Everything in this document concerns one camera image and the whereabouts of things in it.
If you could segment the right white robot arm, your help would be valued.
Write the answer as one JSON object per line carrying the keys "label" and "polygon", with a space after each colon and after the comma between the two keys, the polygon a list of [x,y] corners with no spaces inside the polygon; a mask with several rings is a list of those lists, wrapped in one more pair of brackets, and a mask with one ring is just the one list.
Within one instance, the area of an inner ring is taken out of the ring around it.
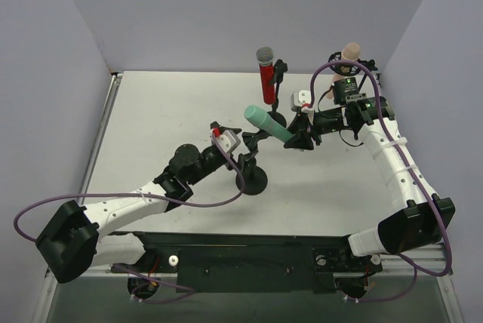
{"label": "right white robot arm", "polygon": [[348,237],[357,257],[400,254],[435,243],[449,244],[447,227],[455,213],[450,198],[440,198],[417,167],[400,135],[392,107],[380,94],[367,97],[353,77],[332,84],[335,108],[316,112],[314,90],[291,95],[285,147],[312,150],[324,134],[353,132],[369,151],[391,196],[392,214],[374,228]]}

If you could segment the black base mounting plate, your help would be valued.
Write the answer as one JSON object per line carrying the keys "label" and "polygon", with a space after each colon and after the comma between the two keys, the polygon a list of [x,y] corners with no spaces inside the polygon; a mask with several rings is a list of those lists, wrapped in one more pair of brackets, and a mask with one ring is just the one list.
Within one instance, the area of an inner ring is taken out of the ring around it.
{"label": "black base mounting plate", "polygon": [[135,232],[138,272],[174,273],[197,293],[360,291],[381,263],[356,257],[344,237]]}

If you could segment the red glitter microphone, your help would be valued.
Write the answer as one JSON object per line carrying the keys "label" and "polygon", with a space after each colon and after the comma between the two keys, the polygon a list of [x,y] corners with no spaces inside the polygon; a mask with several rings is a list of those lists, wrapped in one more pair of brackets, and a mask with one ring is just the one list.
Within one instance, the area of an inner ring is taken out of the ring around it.
{"label": "red glitter microphone", "polygon": [[269,47],[261,47],[256,52],[256,58],[259,63],[263,102],[272,105],[275,102],[275,86],[271,83],[274,76],[273,50]]}

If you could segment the mint green microphone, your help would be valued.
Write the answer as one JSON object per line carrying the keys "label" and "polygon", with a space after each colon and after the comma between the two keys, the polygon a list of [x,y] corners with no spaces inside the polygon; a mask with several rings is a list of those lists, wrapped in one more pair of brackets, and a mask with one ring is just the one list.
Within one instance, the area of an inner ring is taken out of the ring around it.
{"label": "mint green microphone", "polygon": [[245,119],[254,127],[259,128],[283,143],[288,142],[294,134],[286,127],[283,127],[268,112],[259,106],[250,105],[245,109]]}

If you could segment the black round-base clip stand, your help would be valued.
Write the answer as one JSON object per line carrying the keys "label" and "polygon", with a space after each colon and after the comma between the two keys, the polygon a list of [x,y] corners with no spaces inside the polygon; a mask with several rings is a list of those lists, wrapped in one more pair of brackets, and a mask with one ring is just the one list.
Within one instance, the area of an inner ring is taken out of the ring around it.
{"label": "black round-base clip stand", "polygon": [[275,88],[275,102],[271,105],[271,110],[268,114],[283,127],[287,126],[285,117],[278,111],[279,107],[279,90],[284,80],[284,75],[288,71],[288,65],[282,60],[276,60],[273,65],[273,77],[269,84]]}

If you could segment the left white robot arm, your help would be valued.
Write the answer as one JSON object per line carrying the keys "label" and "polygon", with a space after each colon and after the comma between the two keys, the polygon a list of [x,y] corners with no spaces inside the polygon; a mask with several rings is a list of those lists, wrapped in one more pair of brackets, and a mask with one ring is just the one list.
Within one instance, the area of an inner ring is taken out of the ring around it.
{"label": "left white robot arm", "polygon": [[35,246],[61,283],[71,282],[92,266],[134,265],[145,254],[139,238],[115,231],[144,217],[167,213],[181,205],[192,206],[192,186],[221,167],[236,173],[240,194],[248,193],[247,168],[255,163],[256,146],[233,157],[249,135],[239,128],[211,124],[211,145],[203,150],[179,146],[168,165],[144,186],[122,193],[97,193],[97,202],[79,205],[75,196],[63,197],[53,217],[35,239]]}

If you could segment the black tripod shock-mount stand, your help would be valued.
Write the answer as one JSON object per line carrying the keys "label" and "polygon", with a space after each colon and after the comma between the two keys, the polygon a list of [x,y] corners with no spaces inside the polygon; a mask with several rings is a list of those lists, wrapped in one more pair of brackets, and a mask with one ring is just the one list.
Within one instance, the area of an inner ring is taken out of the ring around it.
{"label": "black tripod shock-mount stand", "polygon": [[362,60],[360,57],[360,47],[347,45],[342,51],[333,53],[328,62],[343,61],[341,64],[333,65],[330,69],[333,71],[333,82],[338,82],[345,78],[355,77],[361,72],[361,66],[370,72],[377,72],[375,60]]}

